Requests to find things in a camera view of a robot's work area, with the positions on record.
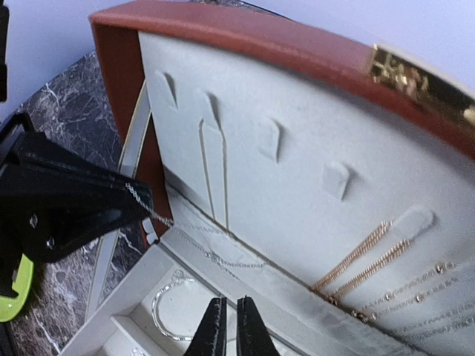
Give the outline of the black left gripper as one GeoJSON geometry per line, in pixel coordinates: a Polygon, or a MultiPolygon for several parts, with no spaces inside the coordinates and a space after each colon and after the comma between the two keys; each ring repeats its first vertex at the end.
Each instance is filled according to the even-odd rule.
{"type": "Polygon", "coordinates": [[[16,297],[25,255],[52,263],[147,215],[149,185],[101,168],[34,131],[29,114],[1,124],[1,296],[16,297]]]}

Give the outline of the brown jewelry box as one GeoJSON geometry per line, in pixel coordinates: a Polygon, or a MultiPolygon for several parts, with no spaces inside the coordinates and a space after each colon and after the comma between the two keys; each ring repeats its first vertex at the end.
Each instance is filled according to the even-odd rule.
{"type": "Polygon", "coordinates": [[[415,56],[239,7],[132,1],[91,15],[149,247],[64,355],[181,355],[151,301],[194,279],[194,336],[251,297],[278,355],[474,353],[474,90],[415,56]]]}

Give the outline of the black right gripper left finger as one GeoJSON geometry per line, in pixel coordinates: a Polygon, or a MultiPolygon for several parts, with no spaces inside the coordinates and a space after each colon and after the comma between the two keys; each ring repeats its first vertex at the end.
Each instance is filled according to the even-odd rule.
{"type": "Polygon", "coordinates": [[[187,356],[224,356],[226,354],[227,299],[209,302],[189,347],[187,356]]]}

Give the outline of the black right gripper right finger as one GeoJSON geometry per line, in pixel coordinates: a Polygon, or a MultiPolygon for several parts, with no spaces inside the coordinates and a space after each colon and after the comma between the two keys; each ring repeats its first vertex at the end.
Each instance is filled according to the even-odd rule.
{"type": "Polygon", "coordinates": [[[248,296],[237,301],[236,349],[240,356],[278,356],[258,308],[248,296]]]}

